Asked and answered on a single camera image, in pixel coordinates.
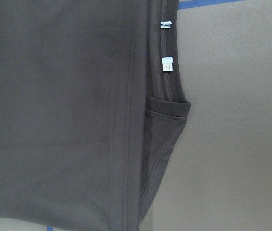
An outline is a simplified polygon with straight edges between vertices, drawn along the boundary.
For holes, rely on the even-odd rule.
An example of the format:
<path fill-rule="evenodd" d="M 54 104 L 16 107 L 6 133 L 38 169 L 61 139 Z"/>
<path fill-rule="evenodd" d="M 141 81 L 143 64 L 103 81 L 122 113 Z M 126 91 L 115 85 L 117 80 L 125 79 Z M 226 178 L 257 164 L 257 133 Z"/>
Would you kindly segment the dark brown t-shirt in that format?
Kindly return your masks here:
<path fill-rule="evenodd" d="M 137 231 L 191 104 L 176 0 L 0 0 L 0 218 Z"/>

